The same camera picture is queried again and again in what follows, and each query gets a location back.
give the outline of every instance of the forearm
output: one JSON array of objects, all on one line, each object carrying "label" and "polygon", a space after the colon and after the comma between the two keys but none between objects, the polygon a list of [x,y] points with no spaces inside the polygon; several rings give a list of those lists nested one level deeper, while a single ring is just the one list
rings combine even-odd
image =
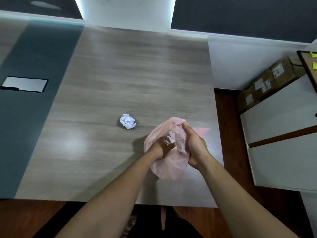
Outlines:
[{"label": "forearm", "polygon": [[154,162],[152,153],[144,154],[85,204],[56,237],[119,237]]},{"label": "forearm", "polygon": [[252,196],[212,156],[200,167],[234,237],[298,237]]}]

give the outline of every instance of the crumpled paper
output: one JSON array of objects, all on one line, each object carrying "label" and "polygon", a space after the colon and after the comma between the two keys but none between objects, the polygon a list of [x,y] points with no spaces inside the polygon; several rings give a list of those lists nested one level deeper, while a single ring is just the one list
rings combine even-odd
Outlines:
[{"label": "crumpled paper", "polygon": [[[157,160],[151,170],[161,179],[177,180],[185,173],[188,164],[189,151],[186,146],[186,133],[182,127],[184,119],[171,117],[168,121],[157,126],[146,138],[144,142],[144,151],[146,152],[151,145],[162,136],[168,136],[171,143],[175,143],[173,148],[163,160]],[[209,128],[194,128],[200,137],[209,130]]]},{"label": "crumpled paper", "polygon": [[123,114],[123,116],[120,118],[120,123],[127,129],[134,128],[137,125],[137,123],[134,122],[135,119],[132,118],[129,114]]}]

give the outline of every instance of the yellow sticky note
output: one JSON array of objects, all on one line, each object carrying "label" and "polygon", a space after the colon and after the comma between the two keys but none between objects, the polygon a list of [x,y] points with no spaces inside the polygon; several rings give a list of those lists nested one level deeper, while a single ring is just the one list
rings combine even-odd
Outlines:
[{"label": "yellow sticky note", "polygon": [[310,52],[310,55],[311,55],[312,57],[317,57],[317,53]]}]

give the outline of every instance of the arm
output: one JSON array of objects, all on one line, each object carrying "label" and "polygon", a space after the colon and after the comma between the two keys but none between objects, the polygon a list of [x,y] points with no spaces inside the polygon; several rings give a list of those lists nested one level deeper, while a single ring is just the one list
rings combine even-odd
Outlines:
[{"label": "arm", "polygon": [[198,169],[234,237],[298,238],[250,196],[208,152],[205,141],[183,124],[191,152],[189,164]]},{"label": "arm", "polygon": [[166,146],[164,139],[158,139],[140,159],[87,202],[56,238],[120,237],[149,168],[175,147]]}]

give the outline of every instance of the hand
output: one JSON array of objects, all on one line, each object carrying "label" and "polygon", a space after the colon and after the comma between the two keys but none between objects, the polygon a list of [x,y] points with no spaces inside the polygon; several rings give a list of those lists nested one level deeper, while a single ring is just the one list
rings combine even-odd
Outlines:
[{"label": "hand", "polygon": [[201,138],[186,122],[182,127],[187,135],[186,142],[188,144],[191,155],[188,164],[200,171],[201,167],[210,159],[211,154],[207,149],[206,142]]},{"label": "hand", "polygon": [[165,145],[164,140],[166,139],[167,136],[160,137],[147,151],[147,153],[152,153],[154,155],[155,161],[164,159],[168,152],[170,152],[175,147],[175,143]]}]

